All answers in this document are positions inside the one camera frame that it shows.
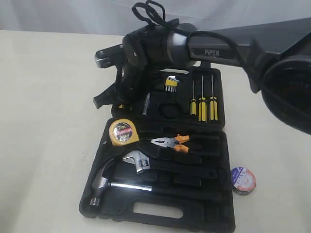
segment tape measure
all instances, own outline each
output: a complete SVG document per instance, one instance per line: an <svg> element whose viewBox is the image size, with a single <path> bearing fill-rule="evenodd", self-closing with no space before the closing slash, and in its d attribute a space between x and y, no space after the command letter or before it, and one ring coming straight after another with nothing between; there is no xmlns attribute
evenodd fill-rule
<svg viewBox="0 0 311 233"><path fill-rule="evenodd" d="M128 119L113 122L109 128L109 136L114 146L124 146L139 141L135 125Z"/></svg>

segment black tool case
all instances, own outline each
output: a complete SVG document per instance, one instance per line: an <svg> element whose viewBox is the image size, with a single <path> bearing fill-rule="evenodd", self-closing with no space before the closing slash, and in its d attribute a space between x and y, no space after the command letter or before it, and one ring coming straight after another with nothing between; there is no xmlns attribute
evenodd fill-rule
<svg viewBox="0 0 311 233"><path fill-rule="evenodd" d="M231 233L235 230L232 201L232 185L225 125L224 101L220 71L209 66L191 67L188 74L159 72L151 78L150 104L147 116L142 116L144 100L132 106L112 106L113 118L107 122L93 162L79 210L88 218L111 218L114 221L131 221L145 224L187 229L189 231ZM195 80L195 97L201 96L201 77L204 75L204 95L207 102L211 97L211 77L213 76L214 93L218 101L218 121L199 122L198 116L190 115L192 82ZM176 76L180 81L176 92L164 90L168 76ZM117 119L131 120L138 132L139 141L117 147L111 144L109 126ZM186 142L191 149L205 151L206 156L176 152L172 148L162 148L147 139L198 135L196 142ZM169 162L186 166L204 167L217 172L215 179L203 179L160 170L145 170L136 173L133 164L122 161L122 157L132 150L139 150L149 158L159 162ZM100 199L99 206L91 206L91 184L98 170L105 162L114 157L116 163L108 171L112 182L150 185L167 189L167 195L154 194L141 190L110 187ZM171 189L184 189L190 192L206 193L215 196L217 201L181 198L170 194ZM134 213L136 202L173 206L182 210L181 218L154 216Z"/></svg>

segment screwdriver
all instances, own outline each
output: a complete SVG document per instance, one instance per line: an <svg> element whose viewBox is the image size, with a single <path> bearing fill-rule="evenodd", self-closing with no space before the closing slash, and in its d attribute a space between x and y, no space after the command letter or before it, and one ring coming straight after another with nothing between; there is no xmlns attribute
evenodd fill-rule
<svg viewBox="0 0 311 233"><path fill-rule="evenodd" d="M210 120L218 120L218 107L217 107L217 98L214 97L214 80L213 80L213 75L211 78L211 82L212 82L212 97L210 98Z"/></svg>
<svg viewBox="0 0 311 233"><path fill-rule="evenodd" d="M199 121L207 122L207 104L206 104L207 100L204 97L203 85L204 85L204 77L202 75L202 79L201 79L202 96L199 99Z"/></svg>
<svg viewBox="0 0 311 233"><path fill-rule="evenodd" d="M196 99L194 97L194 79L193 79L193 97L190 104L190 115L196 116Z"/></svg>

